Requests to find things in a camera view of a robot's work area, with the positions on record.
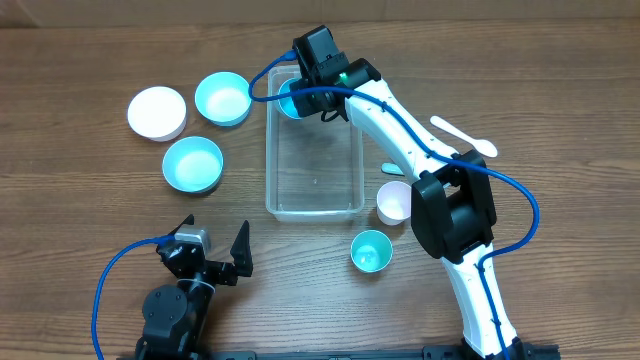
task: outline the wood grain surface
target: wood grain surface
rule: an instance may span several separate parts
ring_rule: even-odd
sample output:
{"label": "wood grain surface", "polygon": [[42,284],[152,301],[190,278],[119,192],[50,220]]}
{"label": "wood grain surface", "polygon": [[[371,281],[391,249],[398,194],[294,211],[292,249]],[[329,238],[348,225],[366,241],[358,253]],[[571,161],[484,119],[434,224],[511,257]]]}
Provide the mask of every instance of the wood grain surface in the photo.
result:
{"label": "wood grain surface", "polygon": [[[488,164],[539,199],[542,224],[523,250],[496,260],[510,320],[563,359],[640,355],[640,21],[436,21],[331,26],[339,47],[369,59],[423,124],[441,114],[501,151]],[[193,106],[220,70],[253,77],[309,25],[0,31],[0,359],[91,359],[97,280],[127,244],[187,214],[229,258],[251,222],[254,276],[219,288],[204,335],[215,350],[259,352],[419,348],[458,343],[460,312],[446,273],[408,226],[383,226],[377,189],[388,158],[365,136],[365,209],[352,223],[285,224],[265,209],[265,115],[234,129]],[[225,154],[206,197],[172,190],[170,143],[128,127],[139,90],[168,85],[187,100],[181,135]],[[258,86],[266,91],[266,82]],[[344,124],[345,131],[349,124]],[[468,146],[433,130],[461,151]],[[492,182],[495,244],[530,223],[524,198]],[[378,275],[349,259],[353,237],[380,229],[394,258]],[[141,306],[172,282],[153,248],[122,259],[102,296],[108,358],[130,354]]]}

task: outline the white cup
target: white cup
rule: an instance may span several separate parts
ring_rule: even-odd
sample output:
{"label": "white cup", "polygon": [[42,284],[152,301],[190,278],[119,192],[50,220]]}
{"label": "white cup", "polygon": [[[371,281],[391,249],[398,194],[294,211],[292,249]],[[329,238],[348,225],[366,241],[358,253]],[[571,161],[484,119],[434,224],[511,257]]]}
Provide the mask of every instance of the white cup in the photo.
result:
{"label": "white cup", "polygon": [[411,216],[411,186],[402,181],[388,182],[378,190],[378,218],[387,225],[398,225]]}

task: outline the light blue bowl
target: light blue bowl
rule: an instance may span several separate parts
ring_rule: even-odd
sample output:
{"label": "light blue bowl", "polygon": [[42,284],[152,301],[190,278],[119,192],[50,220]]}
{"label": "light blue bowl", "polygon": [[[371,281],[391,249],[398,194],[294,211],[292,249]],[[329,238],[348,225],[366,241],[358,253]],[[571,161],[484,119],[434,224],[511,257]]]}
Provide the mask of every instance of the light blue bowl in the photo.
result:
{"label": "light blue bowl", "polygon": [[234,126],[249,115],[249,83],[236,73],[214,73],[200,82],[195,101],[200,114],[212,123]]}
{"label": "light blue bowl", "polygon": [[[291,84],[298,81],[300,79],[289,79],[285,81],[281,86],[280,90],[278,90],[278,95],[288,93],[291,91]],[[289,96],[286,98],[282,98],[278,100],[278,111],[280,111],[283,115],[295,119],[301,120],[302,118],[298,115],[298,110],[296,110],[296,106],[293,103],[293,99]]]}
{"label": "light blue bowl", "polygon": [[177,141],[162,160],[162,173],[169,185],[188,193],[211,190],[222,174],[224,162],[218,145],[191,136]]}
{"label": "light blue bowl", "polygon": [[377,230],[363,231],[351,243],[351,261],[366,273],[384,269],[391,262],[393,246],[389,237]]}

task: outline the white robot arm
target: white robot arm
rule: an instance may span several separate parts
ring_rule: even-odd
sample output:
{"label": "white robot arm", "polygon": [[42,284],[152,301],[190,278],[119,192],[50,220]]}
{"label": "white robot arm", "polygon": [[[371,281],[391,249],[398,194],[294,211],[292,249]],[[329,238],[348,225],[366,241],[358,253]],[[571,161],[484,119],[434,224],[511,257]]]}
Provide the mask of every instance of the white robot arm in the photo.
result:
{"label": "white robot arm", "polygon": [[[370,80],[355,90],[385,101],[405,119],[421,139],[428,142],[430,149],[442,155],[457,154],[454,148],[430,134],[400,105],[384,80]],[[428,157],[398,121],[381,107],[352,96],[345,99],[345,110],[351,123],[371,136],[402,169],[411,183],[420,180],[420,174],[424,171],[435,173],[446,165]],[[502,352],[489,303],[476,268],[480,258],[491,251],[492,244],[480,245],[466,253],[462,262],[457,264],[445,257],[441,258],[462,312],[465,341],[483,358]],[[498,311],[503,337],[509,344],[516,337],[516,331],[505,313],[491,259],[485,262],[485,276]]]}

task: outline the transparent plastic box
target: transparent plastic box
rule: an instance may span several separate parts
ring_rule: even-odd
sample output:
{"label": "transparent plastic box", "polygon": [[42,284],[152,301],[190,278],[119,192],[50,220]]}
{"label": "transparent plastic box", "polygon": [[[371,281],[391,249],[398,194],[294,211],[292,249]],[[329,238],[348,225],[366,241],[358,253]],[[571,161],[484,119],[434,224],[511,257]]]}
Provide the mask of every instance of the transparent plastic box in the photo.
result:
{"label": "transparent plastic box", "polygon": [[[297,65],[271,69],[269,95],[291,78],[300,78]],[[267,104],[267,210],[285,222],[353,219],[364,206],[362,132],[340,117],[294,120],[277,107]]]}

